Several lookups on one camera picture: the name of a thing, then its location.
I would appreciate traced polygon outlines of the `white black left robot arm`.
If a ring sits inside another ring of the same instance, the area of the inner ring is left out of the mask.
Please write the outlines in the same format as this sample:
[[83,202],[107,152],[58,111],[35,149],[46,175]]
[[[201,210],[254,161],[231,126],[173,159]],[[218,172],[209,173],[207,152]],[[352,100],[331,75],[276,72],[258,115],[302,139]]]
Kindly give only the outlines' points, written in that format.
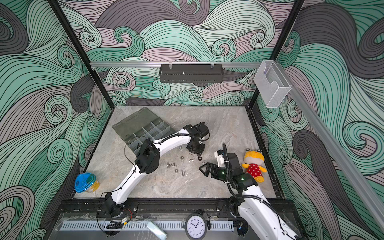
[[180,131],[160,140],[144,140],[130,172],[115,190],[105,194],[101,212],[112,218],[120,216],[130,193],[146,175],[159,167],[160,158],[165,153],[186,145],[190,153],[200,157],[205,150],[204,142],[209,138],[210,130],[201,122],[194,126],[186,125]]

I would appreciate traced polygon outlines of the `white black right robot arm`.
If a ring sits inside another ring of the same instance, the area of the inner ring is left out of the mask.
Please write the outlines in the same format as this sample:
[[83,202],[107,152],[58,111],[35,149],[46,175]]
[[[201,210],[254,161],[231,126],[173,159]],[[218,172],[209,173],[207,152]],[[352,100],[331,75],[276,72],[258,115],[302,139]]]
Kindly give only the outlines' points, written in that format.
[[235,153],[219,150],[215,153],[217,164],[205,163],[199,170],[206,177],[224,182],[232,197],[230,211],[245,220],[261,240],[299,240],[268,202],[257,181],[241,166]]

